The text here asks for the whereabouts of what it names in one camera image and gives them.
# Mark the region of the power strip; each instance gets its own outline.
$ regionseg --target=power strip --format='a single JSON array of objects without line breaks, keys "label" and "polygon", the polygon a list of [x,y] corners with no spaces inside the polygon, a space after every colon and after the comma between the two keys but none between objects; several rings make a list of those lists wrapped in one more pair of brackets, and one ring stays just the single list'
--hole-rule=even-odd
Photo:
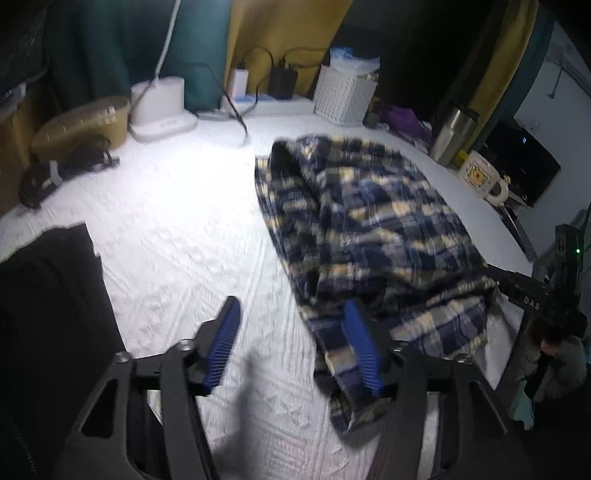
[{"label": "power strip", "polygon": [[[245,95],[232,99],[236,110],[242,113],[255,103],[254,95]],[[228,99],[222,97],[220,109],[223,112],[234,115],[234,110],[230,106]],[[314,102],[308,98],[294,95],[289,100],[277,100],[269,95],[259,94],[259,101],[256,108],[248,114],[252,116],[262,115],[309,115],[314,113]]]}]

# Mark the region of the table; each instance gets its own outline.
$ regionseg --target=table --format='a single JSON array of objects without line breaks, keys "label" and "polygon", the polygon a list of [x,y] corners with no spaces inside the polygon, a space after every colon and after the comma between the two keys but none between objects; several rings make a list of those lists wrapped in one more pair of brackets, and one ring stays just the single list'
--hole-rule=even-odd
[{"label": "table", "polygon": [[[1,218],[0,258],[47,228],[86,222],[134,356],[191,337],[226,295],[236,295],[243,321],[223,384],[199,400],[222,477],[242,471],[257,479],[364,478],[379,426],[343,441],[330,425],[327,401],[312,379],[315,348],[258,209],[255,154],[268,154],[278,137],[310,133],[382,142],[423,171],[487,262],[526,275],[531,265],[484,200],[402,139],[314,115],[246,123],[246,141],[236,122],[204,120],[192,132],[152,144],[129,137],[115,152],[117,169],[65,183],[38,212],[20,207]],[[521,322],[519,309],[503,308],[509,325],[488,326],[491,342],[479,359],[493,386]],[[429,417],[426,450],[433,448],[436,421]]]}]

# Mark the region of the white mug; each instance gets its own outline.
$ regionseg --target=white mug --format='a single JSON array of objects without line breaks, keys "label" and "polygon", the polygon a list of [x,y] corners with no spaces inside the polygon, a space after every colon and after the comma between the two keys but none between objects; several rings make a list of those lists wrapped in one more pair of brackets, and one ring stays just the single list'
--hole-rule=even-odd
[{"label": "white mug", "polygon": [[[492,205],[503,205],[509,198],[507,182],[501,178],[496,168],[478,152],[470,152],[464,165],[457,173],[457,178],[472,187],[478,198],[484,198]],[[497,183],[501,187],[501,192],[498,195],[491,195],[490,192]]]}]

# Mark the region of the white wall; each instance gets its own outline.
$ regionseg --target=white wall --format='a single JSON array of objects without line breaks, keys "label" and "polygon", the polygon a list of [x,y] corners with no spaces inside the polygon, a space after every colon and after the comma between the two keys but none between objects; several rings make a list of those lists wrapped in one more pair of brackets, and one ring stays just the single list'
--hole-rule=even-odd
[{"label": "white wall", "polygon": [[[552,42],[572,43],[558,24]],[[591,73],[573,48],[567,60],[591,79]],[[544,62],[515,119],[526,127],[536,122],[533,136],[554,156],[561,171],[533,209],[518,213],[535,250],[540,254],[554,241],[554,227],[569,223],[591,200],[591,98],[563,72],[554,99],[558,66]]]}]

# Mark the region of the plaid shirt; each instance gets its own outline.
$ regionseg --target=plaid shirt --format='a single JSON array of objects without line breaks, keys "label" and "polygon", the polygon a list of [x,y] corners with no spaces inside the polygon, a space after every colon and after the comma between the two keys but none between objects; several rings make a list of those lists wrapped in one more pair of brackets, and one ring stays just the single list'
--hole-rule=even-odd
[{"label": "plaid shirt", "polygon": [[277,141],[256,160],[259,204],[317,346],[314,376],[341,433],[388,407],[363,386],[341,327],[360,298],[394,339],[433,356],[485,340],[494,282],[462,222],[399,152],[352,138]]}]

